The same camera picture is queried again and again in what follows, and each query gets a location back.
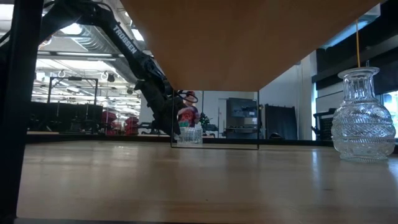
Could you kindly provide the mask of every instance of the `table surface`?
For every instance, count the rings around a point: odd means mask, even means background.
[[[121,2],[175,90],[259,91],[382,0]]]
[[[172,149],[64,142],[25,150],[18,216],[202,223],[397,223],[398,158],[331,147]]]

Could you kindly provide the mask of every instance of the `glass vase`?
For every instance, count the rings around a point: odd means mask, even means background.
[[[384,161],[394,150],[396,129],[390,112],[374,96],[373,75],[378,72],[378,68],[362,67],[338,74],[344,100],[333,116],[331,135],[342,159]]]

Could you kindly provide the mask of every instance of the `robotic arm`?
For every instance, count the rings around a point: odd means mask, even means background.
[[[172,124],[172,117],[176,118],[177,112],[185,107],[180,96],[182,91],[173,90],[153,59],[134,45],[114,18],[112,9],[102,2],[92,0],[55,0],[45,4],[44,7],[51,5],[53,5],[51,9],[42,18],[40,43],[54,32],[73,23],[102,28],[125,56],[133,74],[137,77],[135,90],[142,92],[148,107],[154,112],[154,127],[170,136],[173,134],[172,130],[180,134],[178,122],[174,121]],[[8,48],[8,43],[0,47],[0,63],[5,62],[1,53],[8,52]]]

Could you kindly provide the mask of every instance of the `fluorescent light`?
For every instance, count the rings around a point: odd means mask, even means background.
[[[102,90],[117,90],[117,88],[114,87],[114,86],[99,86],[98,89],[102,89]]]
[[[67,84],[67,83],[65,83],[65,82],[63,82],[63,81],[60,81],[59,84],[62,84],[62,85],[64,85],[64,86],[69,86],[69,84]]]
[[[73,68],[75,70],[94,70],[94,71],[112,71],[116,73],[115,68],[110,67],[108,64],[102,61],[86,61],[86,60],[59,60],[65,66]]]
[[[13,12],[13,4],[0,4],[0,21],[11,21]]]
[[[49,68],[49,69],[59,69],[59,70],[68,70],[67,67],[60,65],[59,63],[51,60],[51,59],[37,59],[36,68]]]
[[[79,24],[76,24],[76,23],[74,23],[74,24],[72,24],[72,25],[70,25],[70,26],[67,26],[67,27],[61,29],[61,31],[62,31],[64,34],[70,34],[70,35],[77,35],[77,34],[80,34],[80,33],[82,32],[82,30],[83,30],[83,29],[80,27],[80,25],[79,25]]]
[[[32,94],[35,97],[47,98],[48,94]],[[71,98],[79,98],[79,99],[86,99],[86,100],[94,100],[94,96],[80,96],[80,95],[72,95],[72,94],[63,94],[63,95],[53,95],[51,94],[51,98],[64,98],[64,97],[71,97]]]
[[[80,92],[80,90],[78,88],[75,88],[75,87],[68,87],[67,90],[74,91],[75,93]]]
[[[144,38],[142,37],[142,35],[139,33],[139,31],[137,29],[131,29],[131,31],[137,40],[144,40]]]
[[[134,110],[134,109],[130,109],[130,108],[123,108],[122,109],[125,112],[130,112],[130,113],[137,113],[138,111]]]
[[[124,109],[128,109],[128,108],[140,108],[140,105],[135,105],[134,107],[131,106],[126,106],[126,105],[114,105],[113,107],[115,108],[124,108]]]
[[[100,57],[88,57],[87,60],[102,60],[102,61],[116,61],[116,58],[100,58]]]
[[[60,56],[84,56],[84,57],[112,57],[111,54],[100,53],[78,53],[78,52],[57,52]]]
[[[46,52],[46,51],[38,51],[37,55],[51,55],[50,52]]]
[[[81,90],[83,93],[87,93],[87,94],[89,94],[89,95],[91,95],[91,96],[94,96],[94,94],[93,93],[90,93],[90,92],[88,92],[88,91],[86,91],[86,90]]]

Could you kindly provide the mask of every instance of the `black frame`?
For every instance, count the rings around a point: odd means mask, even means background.
[[[201,109],[201,111],[203,112],[203,105],[204,105],[204,102],[205,102],[203,99],[205,98],[205,94],[204,94],[204,91],[202,91],[202,93],[203,94],[202,94],[202,109]],[[172,105],[174,105],[174,97],[175,97],[175,94],[173,92]],[[225,141],[225,139],[216,138],[217,141],[209,140],[209,141],[203,141],[203,142],[205,144],[244,144],[244,145],[250,144],[250,145],[256,145],[256,148],[255,149],[251,149],[251,148],[236,147],[236,148],[233,148],[233,149],[259,150],[260,149],[260,144],[261,144],[260,143],[260,141],[261,141],[261,139],[260,139],[260,128],[261,128],[260,117],[261,117],[261,114],[260,114],[260,109],[259,109],[260,108],[260,91],[259,90],[257,91],[257,100],[256,101],[257,101],[257,139],[227,139]],[[173,136],[170,137],[170,147],[171,148],[174,148],[174,149],[186,149],[186,148],[189,148],[189,149],[224,149],[222,147],[190,147],[190,146],[182,147],[182,146],[174,145],[175,143],[177,143],[177,141],[174,139],[174,131],[173,131],[174,119],[175,118],[173,116],[172,117],[172,123],[171,123]]]
[[[7,65],[0,68],[0,221],[17,217],[25,137],[44,0],[15,0]]]
[[[47,104],[50,104],[51,100],[51,91],[52,91],[52,80],[71,80],[71,81],[83,81],[83,80],[93,80],[95,81],[95,91],[94,91],[94,106],[97,105],[97,93],[98,93],[98,79],[97,78],[81,78],[81,77],[50,77],[50,83],[49,83],[49,96],[47,98]],[[95,108],[93,108],[93,117],[95,117]],[[95,129],[96,129],[96,123],[93,122],[93,126],[91,127],[91,134],[94,134]]]

